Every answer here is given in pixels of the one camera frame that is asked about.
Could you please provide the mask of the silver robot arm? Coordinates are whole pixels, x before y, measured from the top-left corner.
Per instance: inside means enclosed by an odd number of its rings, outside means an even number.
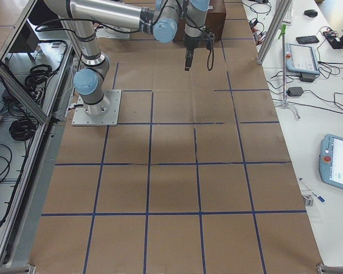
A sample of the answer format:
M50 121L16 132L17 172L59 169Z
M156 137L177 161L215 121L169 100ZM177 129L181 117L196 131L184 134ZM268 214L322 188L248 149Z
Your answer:
M161 43L169 43L177 33L180 19L184 19L185 70L190 70L194 51L202 41L206 41L210 56L214 56L213 33L205 25L209 1L156 1L153 9L122 1L45 1L45 5L72 26L68 31L74 35L84 65L75 74L73 83L89 117L107 114L114 102L102 89L109 59L99 47L96 23L116 31L128 29L150 34Z

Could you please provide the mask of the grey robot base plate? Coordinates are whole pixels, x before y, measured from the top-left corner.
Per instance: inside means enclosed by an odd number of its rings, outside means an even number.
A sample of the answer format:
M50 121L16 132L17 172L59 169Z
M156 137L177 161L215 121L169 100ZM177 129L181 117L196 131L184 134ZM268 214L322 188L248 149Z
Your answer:
M119 108L122 90L105 91L103 100L95 105L83 102L79 96L74 111L72 125L74 126L116 126L118 124Z

